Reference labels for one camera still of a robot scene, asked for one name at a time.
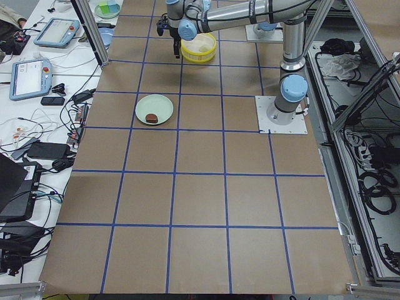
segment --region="green-rimmed plate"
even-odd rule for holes
[[[153,94],[142,98],[136,105],[136,116],[144,124],[160,125],[166,122],[174,112],[174,105],[166,96]],[[146,122],[148,114],[155,114],[157,123]]]
[[[101,11],[100,6],[97,5],[97,6],[94,8],[94,13],[95,13],[97,16],[99,16],[100,18],[102,18],[102,19],[112,19],[112,18],[115,18],[116,16],[118,16],[118,15],[119,15],[119,12],[121,11],[121,7],[120,7],[119,4],[117,4],[117,7],[118,7],[118,12],[108,12],[108,13],[104,14],[104,13]]]

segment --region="person's sleeve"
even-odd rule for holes
[[[4,4],[0,4],[0,7],[1,7],[1,9],[2,9],[6,14],[8,14],[8,16],[9,16],[11,19],[13,19],[17,24],[19,24],[20,21],[26,21],[26,19],[25,19],[22,15],[16,13],[16,12],[15,12],[13,9],[11,9],[10,7],[8,7],[8,6],[4,5]]]

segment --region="white mounting plate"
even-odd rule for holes
[[[269,120],[267,117],[267,108],[275,101],[275,98],[275,96],[256,96],[258,128],[260,133],[307,134],[306,122],[302,114],[297,114],[292,123],[285,126],[275,124]],[[302,111],[300,104],[296,111]]]
[[[252,43],[271,43],[271,44],[282,44],[283,43],[283,30],[280,23],[277,24],[277,28],[272,34],[266,34],[265,36],[258,37],[253,30],[253,24],[246,25],[246,36],[247,41]]]

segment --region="wall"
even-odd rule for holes
[[[1,4],[7,5],[25,18],[29,18],[38,2],[39,0],[0,0]]]

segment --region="tablet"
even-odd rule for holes
[[[79,27],[78,20],[52,17],[33,43],[42,47],[65,48],[73,39]]]
[[[47,95],[51,89],[52,66],[48,59],[35,59],[12,64],[10,100]]]

